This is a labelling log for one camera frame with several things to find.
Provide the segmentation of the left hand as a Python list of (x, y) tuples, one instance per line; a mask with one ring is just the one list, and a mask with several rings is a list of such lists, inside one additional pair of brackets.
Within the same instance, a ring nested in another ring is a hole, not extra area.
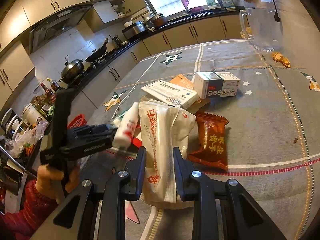
[[(58, 189), (54, 188), (54, 183), (61, 185), (64, 175), (64, 172), (50, 167), (48, 164), (39, 166), (35, 189), (39, 195), (38, 200), (40, 200), (42, 204), (48, 204), (51, 200), (56, 200), (58, 198)], [(71, 193), (79, 185), (79, 181), (80, 166), (76, 163), (70, 172), (69, 178), (67, 179), (67, 183), (64, 187), (66, 192)]]

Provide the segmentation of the red sleeve forearm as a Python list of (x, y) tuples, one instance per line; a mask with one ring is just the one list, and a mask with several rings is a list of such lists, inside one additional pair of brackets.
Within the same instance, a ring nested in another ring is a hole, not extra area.
[(22, 210), (1, 215), (1, 239), (30, 239), (57, 207), (56, 200), (40, 194), (35, 184), (31, 180), (25, 187)]

